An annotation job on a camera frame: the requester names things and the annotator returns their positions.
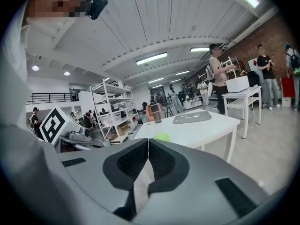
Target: black mesh pad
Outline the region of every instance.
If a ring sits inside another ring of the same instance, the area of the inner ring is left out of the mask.
[[[160,144],[158,140],[149,139],[149,161],[155,178],[155,182],[148,187],[149,195],[174,190],[189,172],[186,157]]]
[[[115,188],[130,191],[147,159],[148,139],[142,139],[109,156],[103,163],[103,173]]]

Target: white ceiling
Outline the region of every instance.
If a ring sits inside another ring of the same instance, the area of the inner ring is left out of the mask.
[[[29,55],[29,70],[40,66],[29,76],[66,79],[68,70],[73,83],[110,77],[133,87],[160,77],[164,83],[183,78],[175,73],[198,70],[209,59],[207,52],[190,49],[229,43],[261,16],[266,0],[259,1],[252,9],[245,0],[108,0],[95,21],[36,21],[27,52],[42,61]],[[146,66],[135,63],[163,52],[168,56]]]

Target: white side table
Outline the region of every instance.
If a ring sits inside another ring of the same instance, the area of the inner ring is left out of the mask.
[[[252,97],[254,94],[258,93],[258,97]],[[262,92],[261,86],[250,87],[241,92],[231,92],[223,94],[224,99],[224,106],[225,106],[225,116],[228,116],[228,107],[242,109],[243,110],[243,117],[245,119],[245,126],[244,126],[244,135],[243,139],[246,139],[247,130],[248,130],[248,121],[249,121],[249,105],[254,103],[256,100],[259,101],[259,109],[258,109],[258,124],[261,124],[262,118]],[[227,99],[236,99],[235,101],[227,104]]]

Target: black t-shirt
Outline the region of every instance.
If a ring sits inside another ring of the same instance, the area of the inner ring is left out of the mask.
[[[31,117],[31,121],[32,121],[32,124],[33,124],[33,127],[34,128],[38,128],[39,126],[40,126],[40,124],[36,124],[34,121],[35,120],[38,120],[38,117],[37,117],[37,115],[33,115],[32,117]]]
[[[263,57],[263,56],[259,56],[258,58],[257,58],[257,65],[259,66],[259,67],[264,67],[264,66],[266,66],[269,62],[269,60],[270,60],[271,58],[269,57],[269,56],[265,56],[265,57]],[[271,79],[274,79],[275,78],[275,76],[274,76],[274,74],[273,74],[273,71],[272,71],[272,64],[270,64],[271,66],[270,66],[270,69],[269,69],[269,71],[267,70],[267,69],[264,69],[264,70],[262,70],[262,75],[263,75],[263,78],[264,79],[269,79],[269,78],[271,78]]]

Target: metal shelving unit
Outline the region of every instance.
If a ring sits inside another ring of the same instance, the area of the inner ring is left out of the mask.
[[[103,82],[101,84],[99,84],[95,87],[91,87],[90,92],[92,93],[95,113],[97,114],[98,120],[101,120],[104,117],[108,117],[108,116],[110,116],[112,119],[112,124],[109,126],[101,126],[101,124],[100,124],[100,129],[101,129],[104,139],[106,139],[106,137],[109,134],[109,132],[111,131],[112,127],[114,127],[117,137],[115,139],[111,140],[110,142],[111,143],[122,143],[128,137],[129,131],[127,131],[124,135],[120,135],[120,133],[118,131],[118,126],[126,121],[130,121],[131,124],[134,124],[133,117],[139,118],[139,115],[137,113],[129,114],[129,112],[128,112],[129,110],[132,110],[132,109],[135,109],[137,111],[137,109],[134,107],[134,105],[132,103],[132,100],[133,100],[132,90],[126,89],[123,87],[118,87],[115,85],[107,84],[107,83],[105,83],[105,80],[103,79]],[[98,97],[96,97],[94,95],[95,93],[104,93],[103,94],[104,98],[99,99]],[[121,102],[126,102],[126,101],[129,101],[129,102],[131,101],[130,107],[121,108],[117,111],[112,111],[111,105],[118,104]],[[98,116],[98,111],[96,108],[97,104],[106,104],[108,106],[109,113]],[[121,120],[116,120],[114,117],[114,114],[120,113],[123,111],[126,113],[126,117],[122,118]]]

